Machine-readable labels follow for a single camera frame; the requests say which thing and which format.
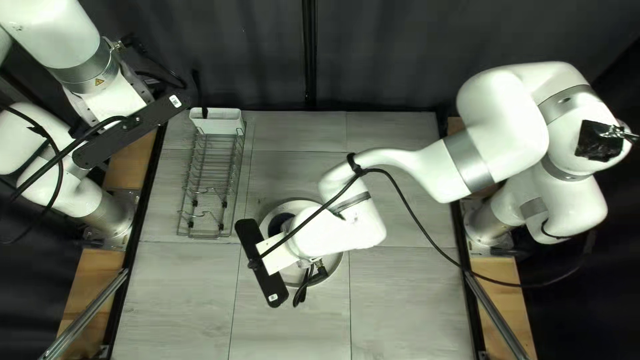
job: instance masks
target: gray tile floor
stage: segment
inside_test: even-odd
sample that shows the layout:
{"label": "gray tile floor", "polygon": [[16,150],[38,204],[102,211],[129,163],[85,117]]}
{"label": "gray tile floor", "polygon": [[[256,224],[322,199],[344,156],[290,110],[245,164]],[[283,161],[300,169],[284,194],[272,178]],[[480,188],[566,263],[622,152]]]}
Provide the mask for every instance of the gray tile floor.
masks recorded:
{"label": "gray tile floor", "polygon": [[[291,197],[319,200],[317,180],[347,152],[420,149],[437,136],[432,113],[245,111],[236,219]],[[429,246],[383,177],[365,178],[385,221],[380,246],[355,250],[326,282],[268,307],[235,236],[175,235],[195,129],[169,123],[113,358],[472,359],[459,272]],[[414,211],[455,254],[449,206],[387,168]]]}

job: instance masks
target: dish rack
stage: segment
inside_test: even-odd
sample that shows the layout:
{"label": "dish rack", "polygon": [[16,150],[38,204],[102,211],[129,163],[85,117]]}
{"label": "dish rack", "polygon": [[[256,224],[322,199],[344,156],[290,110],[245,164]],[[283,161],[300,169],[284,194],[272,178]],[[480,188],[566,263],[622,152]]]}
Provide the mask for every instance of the dish rack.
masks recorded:
{"label": "dish rack", "polygon": [[[190,114],[198,131],[193,139],[191,163],[182,187],[184,195],[182,208],[178,211],[177,234],[207,239],[230,236],[244,152],[244,122],[237,110],[237,117],[231,121],[239,121],[238,126],[231,123],[229,128],[228,119],[223,119],[228,129],[222,132],[227,133],[205,133],[202,130],[204,126],[199,126],[202,119],[194,119],[197,118],[194,110],[199,108],[192,109]],[[235,109],[210,109],[209,116],[215,117],[211,111],[216,110],[228,112]],[[218,116],[228,117],[228,113]]]}

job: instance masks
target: sticker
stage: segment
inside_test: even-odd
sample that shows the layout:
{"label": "sticker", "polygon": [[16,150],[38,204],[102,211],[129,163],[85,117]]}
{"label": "sticker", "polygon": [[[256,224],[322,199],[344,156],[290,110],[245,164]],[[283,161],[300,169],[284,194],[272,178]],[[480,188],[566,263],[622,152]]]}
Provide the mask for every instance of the sticker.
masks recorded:
{"label": "sticker", "polygon": [[176,95],[171,95],[169,96],[169,100],[171,100],[171,103],[176,107],[179,108],[182,106],[182,103],[180,102],[180,100],[178,100],[178,97]]}

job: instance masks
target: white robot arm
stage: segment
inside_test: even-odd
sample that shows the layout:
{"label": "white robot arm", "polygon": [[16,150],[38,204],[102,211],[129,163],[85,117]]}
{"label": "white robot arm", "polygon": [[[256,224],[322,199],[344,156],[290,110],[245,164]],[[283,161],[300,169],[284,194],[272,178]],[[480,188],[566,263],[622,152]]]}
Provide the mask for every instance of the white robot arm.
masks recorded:
{"label": "white robot arm", "polygon": [[[0,26],[0,60],[11,44],[9,34],[62,84],[70,104],[89,126],[98,126],[113,117],[138,116],[145,108],[151,107],[148,105],[157,104],[154,104],[144,82],[118,57],[117,49],[123,45],[101,38],[77,0],[1,1]],[[179,101],[176,104],[180,110],[187,105]],[[42,125],[59,149],[74,141],[68,133],[68,126],[47,111],[26,103],[14,104],[12,108]],[[105,122],[100,131],[108,131],[118,123]],[[25,120],[8,111],[0,113],[0,174],[16,171],[44,143],[40,135],[28,129],[29,126]],[[142,127],[138,127],[130,132],[131,137],[143,134],[142,131]],[[53,208],[92,225],[107,237],[121,236],[131,223],[132,213],[86,178],[93,165],[84,166],[82,163],[79,166],[76,160],[78,150],[86,149],[85,144],[80,143],[63,158],[62,187]],[[19,176],[17,185],[27,181],[53,157],[51,146],[47,146]],[[52,197],[57,178],[58,168],[52,167],[26,188],[23,196],[46,205]]]}
{"label": "white robot arm", "polygon": [[[524,224],[537,241],[558,242],[604,219],[606,204],[591,174],[619,162],[630,144],[623,142],[620,152],[605,162],[575,154],[583,120],[619,125],[578,70],[562,62],[490,69],[462,86],[457,105],[464,131],[419,151],[371,149],[356,154],[354,162],[362,168],[399,167],[441,203],[509,179],[483,208],[470,214],[468,235],[485,245]],[[354,174],[347,162],[325,174],[319,183],[323,200],[334,197]],[[288,231],[318,209],[297,214]],[[259,253],[286,234],[257,244]],[[273,274],[299,259],[372,247],[385,237],[374,201],[358,179],[262,261]]]}

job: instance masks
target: wooden platform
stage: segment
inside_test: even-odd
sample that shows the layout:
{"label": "wooden platform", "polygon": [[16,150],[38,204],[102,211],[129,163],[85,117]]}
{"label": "wooden platform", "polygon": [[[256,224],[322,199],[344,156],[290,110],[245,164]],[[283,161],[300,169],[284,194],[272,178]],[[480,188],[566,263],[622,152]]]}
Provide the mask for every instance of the wooden platform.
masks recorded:
{"label": "wooden platform", "polygon": [[[448,135],[462,131],[465,128],[462,119],[459,117],[449,118]],[[472,194],[470,197],[483,199],[490,196],[497,190],[497,186],[489,186],[480,192]],[[485,256],[471,258],[471,268],[473,271],[485,275],[491,279],[512,282],[520,284],[520,276],[518,276],[518,267],[515,259],[511,257]],[[478,279],[484,290],[487,292],[495,306],[504,317],[507,324],[511,327],[522,346],[527,351],[532,360],[537,360],[536,348],[533,343],[533,335],[531,334],[531,326],[529,325],[529,316],[527,315],[527,306],[522,296],[522,289],[510,288],[488,281]],[[490,360],[512,360],[514,355],[507,347],[502,339],[502,335],[493,325],[482,304],[478,302],[480,312],[480,322],[484,336],[484,346]]]}
{"label": "wooden platform", "polygon": [[[109,170],[102,187],[105,190],[140,190],[145,181],[156,132],[116,153],[109,163]],[[124,252],[84,249],[76,270],[76,278],[67,299],[58,336],[82,313],[87,305],[116,277],[122,268]],[[113,296],[104,303],[98,314],[69,347],[62,359],[84,359],[99,350],[109,320]]]}

